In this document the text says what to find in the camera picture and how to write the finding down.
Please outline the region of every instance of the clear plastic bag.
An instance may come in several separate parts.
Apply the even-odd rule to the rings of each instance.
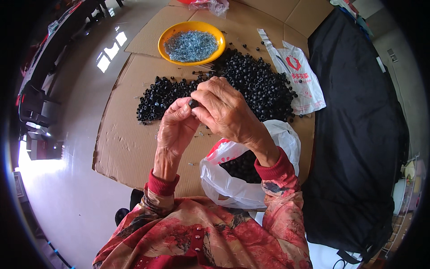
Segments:
[[[227,0],[193,0],[189,5],[189,10],[209,9],[209,12],[225,19],[229,3]]]
[[[53,32],[55,32],[55,30],[57,30],[58,25],[59,25],[58,21],[51,22],[48,25],[48,36],[51,36],[53,34]]]
[[[264,122],[273,141],[281,147],[288,156],[298,175],[300,158],[300,140],[297,133],[286,122],[268,120]],[[261,184],[250,184],[242,179],[232,177],[218,164],[234,159],[248,151],[241,144],[227,139],[221,139],[210,151],[208,156],[200,161],[200,177],[206,196],[217,205],[232,208],[255,209],[264,208],[265,192]],[[227,200],[219,200],[219,195],[228,196]]]

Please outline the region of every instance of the elderly woman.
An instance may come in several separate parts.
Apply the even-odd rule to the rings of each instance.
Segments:
[[[164,114],[141,202],[99,251],[93,268],[312,268],[302,194],[285,152],[225,78],[200,83],[191,97],[198,107],[191,109],[190,97],[179,98]],[[179,161],[200,122],[255,153],[266,193],[263,226],[207,197],[173,197]]]

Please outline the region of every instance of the black fabric cover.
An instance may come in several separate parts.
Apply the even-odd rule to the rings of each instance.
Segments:
[[[408,128],[390,75],[351,18],[334,9],[308,45],[327,107],[315,113],[313,168],[302,186],[307,239],[368,261],[392,233]]]

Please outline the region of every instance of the tiled floor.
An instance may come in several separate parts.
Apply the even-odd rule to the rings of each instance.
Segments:
[[[36,218],[61,255],[78,269],[91,268],[116,228],[116,211],[129,207],[131,188],[93,171],[92,155],[106,102],[129,56],[124,49],[168,1],[123,3],[120,8],[115,0],[106,1],[113,9],[66,49],[56,76],[50,78],[55,82],[51,97],[62,105],[48,104],[44,112],[58,115],[58,124],[48,131],[64,140],[63,159],[30,161],[21,148],[19,169]]]

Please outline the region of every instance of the yellow plate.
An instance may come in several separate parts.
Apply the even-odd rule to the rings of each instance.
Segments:
[[[170,56],[164,50],[164,42],[166,42],[173,34],[178,33],[180,31],[202,31],[211,33],[215,39],[218,41],[218,50],[216,50],[209,58],[199,62],[178,62],[172,61]],[[181,22],[175,24],[169,29],[165,30],[164,33],[160,36],[158,40],[158,51],[161,56],[169,62],[172,62],[177,65],[203,65],[208,62],[212,62],[217,59],[224,52],[225,49],[225,37],[215,26],[210,25],[205,22]]]

